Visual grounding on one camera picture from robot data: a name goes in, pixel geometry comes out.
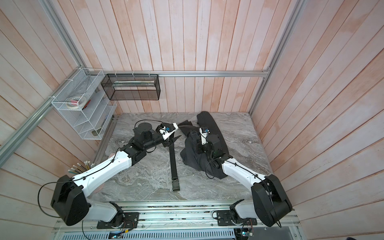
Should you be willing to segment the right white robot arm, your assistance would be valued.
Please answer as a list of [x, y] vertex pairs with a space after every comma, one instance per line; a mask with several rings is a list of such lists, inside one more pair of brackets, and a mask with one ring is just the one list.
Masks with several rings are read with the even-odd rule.
[[293, 210], [280, 182], [273, 174], [265, 176], [242, 165], [224, 152], [218, 135], [201, 134], [197, 151], [205, 154], [204, 171], [213, 177], [232, 177], [252, 194], [251, 200], [238, 200], [230, 205], [229, 218], [234, 224], [259, 219], [267, 227], [280, 224], [280, 220]]

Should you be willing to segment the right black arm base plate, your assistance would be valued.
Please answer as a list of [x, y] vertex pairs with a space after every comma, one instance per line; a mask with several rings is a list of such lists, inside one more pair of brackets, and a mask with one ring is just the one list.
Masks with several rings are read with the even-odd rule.
[[220, 210], [214, 211], [212, 217], [217, 220], [219, 226], [256, 226], [257, 219], [254, 218], [241, 218], [235, 211]]

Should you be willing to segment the dark grey trousers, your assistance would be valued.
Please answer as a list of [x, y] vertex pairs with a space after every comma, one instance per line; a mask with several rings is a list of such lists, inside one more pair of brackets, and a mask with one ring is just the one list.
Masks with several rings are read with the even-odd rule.
[[224, 179], [222, 164], [230, 158], [227, 143], [221, 130], [209, 112], [197, 115], [198, 126], [184, 121], [179, 128], [186, 136], [185, 148], [180, 156], [183, 163], [195, 170], [205, 172], [210, 179]]

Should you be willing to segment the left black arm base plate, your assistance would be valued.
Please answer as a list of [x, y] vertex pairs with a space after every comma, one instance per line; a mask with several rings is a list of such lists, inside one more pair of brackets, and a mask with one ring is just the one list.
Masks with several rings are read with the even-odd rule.
[[135, 229], [138, 226], [139, 212], [124, 212], [117, 215], [110, 221], [99, 221], [97, 229]]

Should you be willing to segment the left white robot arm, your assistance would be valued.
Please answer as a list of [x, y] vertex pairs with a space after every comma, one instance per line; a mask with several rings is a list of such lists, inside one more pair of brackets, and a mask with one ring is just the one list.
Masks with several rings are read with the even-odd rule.
[[176, 123], [161, 123], [153, 129], [150, 123], [140, 123], [134, 128], [134, 136], [117, 152], [99, 165], [70, 178], [59, 178], [51, 201], [52, 208], [67, 226], [83, 220], [101, 221], [113, 228], [124, 224], [125, 214], [114, 202], [101, 203], [89, 199], [89, 195], [107, 180], [137, 164], [150, 149], [158, 145], [170, 147], [177, 137]]

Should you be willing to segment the black leather belt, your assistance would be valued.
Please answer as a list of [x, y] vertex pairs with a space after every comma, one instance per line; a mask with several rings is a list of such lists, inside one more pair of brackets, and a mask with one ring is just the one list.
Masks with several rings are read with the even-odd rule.
[[172, 134], [170, 136], [169, 153], [170, 153], [170, 166], [171, 166], [171, 177], [172, 177], [172, 190], [174, 192], [177, 192], [180, 190], [180, 183], [179, 183], [179, 178], [177, 173], [174, 135], [175, 134]]

